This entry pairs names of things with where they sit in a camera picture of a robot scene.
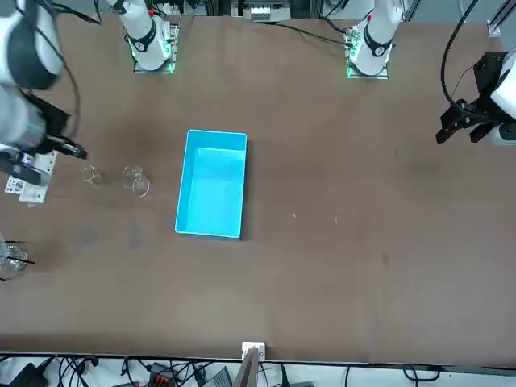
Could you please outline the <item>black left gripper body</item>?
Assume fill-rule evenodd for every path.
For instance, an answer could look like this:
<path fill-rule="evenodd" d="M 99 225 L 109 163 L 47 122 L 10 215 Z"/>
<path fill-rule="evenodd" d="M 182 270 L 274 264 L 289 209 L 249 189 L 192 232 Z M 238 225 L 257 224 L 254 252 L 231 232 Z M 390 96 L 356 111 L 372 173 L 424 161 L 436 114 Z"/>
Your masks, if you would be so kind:
<path fill-rule="evenodd" d="M 486 52 L 474 65 L 476 87 L 480 98 L 487 98 L 495 89 L 507 52 Z"/>

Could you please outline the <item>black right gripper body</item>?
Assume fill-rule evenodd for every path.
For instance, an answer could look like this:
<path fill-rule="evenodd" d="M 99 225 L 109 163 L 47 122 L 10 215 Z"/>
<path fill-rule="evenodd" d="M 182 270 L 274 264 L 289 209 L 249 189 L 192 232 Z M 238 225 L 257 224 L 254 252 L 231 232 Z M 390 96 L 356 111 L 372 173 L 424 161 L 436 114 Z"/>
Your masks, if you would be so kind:
<path fill-rule="evenodd" d="M 61 147 L 54 147 L 47 137 L 64 137 L 70 115 L 37 96 L 31 96 L 31 104 L 38 109 L 40 117 L 44 121 L 44 137 L 37 149 L 61 149 Z"/>

